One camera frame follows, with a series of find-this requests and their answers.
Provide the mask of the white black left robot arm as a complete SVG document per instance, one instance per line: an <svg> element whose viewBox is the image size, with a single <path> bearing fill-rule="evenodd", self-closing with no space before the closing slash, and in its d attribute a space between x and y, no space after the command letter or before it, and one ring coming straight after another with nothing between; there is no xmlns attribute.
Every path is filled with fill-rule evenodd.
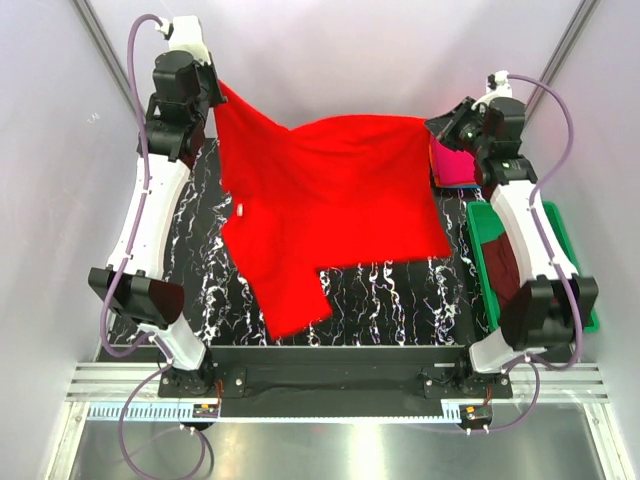
<svg viewBox="0 0 640 480"><path fill-rule="evenodd" d="M134 105L139 157L121 234L105 267L90 270L88 283L102 301L105 349L111 347L109 314L128 319L165 355L169 381L203 396L214 388L216 372L210 352L184 316L183 287L164 279L164 253L175 208L205 142L209 112L226 98L197 17L140 16L129 33L129 54L147 21L168 50L155 60L148 105Z"/></svg>

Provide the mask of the red t shirt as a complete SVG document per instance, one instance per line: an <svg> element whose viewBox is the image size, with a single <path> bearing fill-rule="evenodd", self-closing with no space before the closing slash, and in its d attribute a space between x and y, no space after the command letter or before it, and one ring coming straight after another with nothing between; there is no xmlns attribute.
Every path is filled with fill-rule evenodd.
<svg viewBox="0 0 640 480"><path fill-rule="evenodd" d="M287 128L223 94L214 117L233 211L222 236L272 338L331 314L323 269L450 255L422 119L343 115Z"/></svg>

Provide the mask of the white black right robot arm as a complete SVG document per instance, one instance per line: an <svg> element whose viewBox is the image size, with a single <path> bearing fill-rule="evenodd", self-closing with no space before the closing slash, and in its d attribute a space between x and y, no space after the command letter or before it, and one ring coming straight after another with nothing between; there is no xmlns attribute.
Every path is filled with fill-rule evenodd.
<svg viewBox="0 0 640 480"><path fill-rule="evenodd" d="M526 107L513 96L516 78L505 70L491 74L482 97L467 97L425 123L439 144L473 156L476 182L504 227L519 273L498 328L456 360L450 383L470 397L520 362L553 369L543 356L549 349L572 346L563 367L576 364L599 293L596 280L581 276L561 249L540 196L547 180L520 152Z"/></svg>

